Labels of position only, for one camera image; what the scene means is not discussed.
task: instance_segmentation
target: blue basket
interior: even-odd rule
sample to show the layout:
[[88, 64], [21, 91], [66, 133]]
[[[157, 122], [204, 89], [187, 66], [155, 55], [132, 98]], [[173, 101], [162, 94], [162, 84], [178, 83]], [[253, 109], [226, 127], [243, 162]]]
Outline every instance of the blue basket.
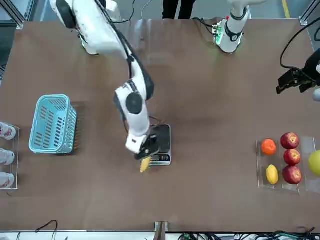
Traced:
[[35, 154], [69, 154], [77, 113], [66, 95], [44, 95], [36, 103], [29, 148]]

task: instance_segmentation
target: person's leg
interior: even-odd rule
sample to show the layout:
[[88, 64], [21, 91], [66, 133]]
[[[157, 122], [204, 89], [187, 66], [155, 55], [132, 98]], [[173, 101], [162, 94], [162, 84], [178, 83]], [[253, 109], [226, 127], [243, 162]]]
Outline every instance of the person's leg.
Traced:
[[175, 19], [179, 0], [163, 0], [162, 19]]
[[179, 19], [190, 19], [196, 0], [181, 0]]

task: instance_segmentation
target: fruit tray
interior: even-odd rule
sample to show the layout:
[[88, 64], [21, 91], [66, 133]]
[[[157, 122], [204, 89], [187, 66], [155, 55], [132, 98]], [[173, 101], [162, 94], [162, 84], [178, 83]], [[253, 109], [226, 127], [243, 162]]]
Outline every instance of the fruit tray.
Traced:
[[308, 164], [309, 156], [316, 151], [316, 143], [313, 137], [305, 136], [302, 138], [301, 152], [303, 154], [302, 164], [304, 167], [304, 181], [306, 190], [320, 194], [320, 177], [314, 175]]
[[5, 172], [8, 174], [13, 174], [14, 183], [10, 188], [0, 188], [0, 190], [17, 190], [18, 189], [18, 160], [19, 160], [19, 137], [20, 137], [20, 128], [10, 125], [15, 128], [16, 134], [14, 139], [5, 140], [0, 138], [0, 148], [5, 150], [10, 150], [14, 152], [15, 159], [10, 165], [2, 165], [0, 164], [0, 172]]
[[[264, 139], [272, 139], [276, 144], [276, 153], [273, 155], [266, 155], [262, 152], [262, 142]], [[273, 190], [285, 190], [285, 191], [293, 191], [297, 194], [300, 194], [301, 191], [306, 190], [306, 180], [305, 180], [305, 166], [303, 164], [303, 159], [306, 158], [308, 161], [309, 156], [305, 156], [302, 152], [302, 145], [306, 145], [304, 142], [305, 138], [300, 137], [300, 144], [296, 148], [301, 155], [301, 161], [296, 166], [300, 168], [302, 173], [302, 181], [299, 184], [289, 184], [287, 183], [283, 176], [282, 170], [287, 166], [284, 161], [284, 149], [280, 144], [280, 139], [272, 138], [272, 137], [263, 137], [256, 141], [256, 161], [257, 161], [257, 176], [258, 176], [258, 186], [269, 188]], [[271, 184], [267, 180], [267, 168], [269, 165], [274, 165], [278, 171], [278, 182], [276, 184]]]

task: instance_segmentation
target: brown table surface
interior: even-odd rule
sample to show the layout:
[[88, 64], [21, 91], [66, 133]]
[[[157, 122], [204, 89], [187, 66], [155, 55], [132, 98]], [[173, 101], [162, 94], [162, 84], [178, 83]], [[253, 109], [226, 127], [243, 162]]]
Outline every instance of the brown table surface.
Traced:
[[[280, 54], [297, 19], [249, 20], [234, 54], [212, 46], [192, 20], [122, 26], [155, 82], [151, 115], [172, 127], [172, 164], [139, 172], [125, 149], [113, 96], [128, 80], [115, 55], [90, 56], [60, 23], [17, 31], [0, 88], [1, 121], [21, 127], [18, 190], [0, 194], [0, 229], [34, 230], [52, 219], [64, 230], [320, 231], [320, 195], [259, 188], [255, 141], [294, 131], [317, 137], [312, 91], [276, 94]], [[284, 62], [303, 67], [307, 32]], [[66, 94], [78, 112], [74, 155], [33, 154], [28, 141], [40, 96]]]

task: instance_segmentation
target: apple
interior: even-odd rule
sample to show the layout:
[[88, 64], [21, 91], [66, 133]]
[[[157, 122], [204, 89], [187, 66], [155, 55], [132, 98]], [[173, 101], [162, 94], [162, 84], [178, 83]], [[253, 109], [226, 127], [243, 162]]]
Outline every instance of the apple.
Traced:
[[283, 154], [283, 159], [289, 166], [295, 166], [300, 163], [300, 153], [295, 149], [288, 149]]
[[286, 166], [282, 170], [282, 176], [288, 184], [292, 185], [298, 184], [302, 180], [301, 170], [297, 166]]
[[300, 140], [297, 134], [293, 132], [287, 132], [282, 135], [280, 143], [285, 149], [295, 149], [299, 146]]

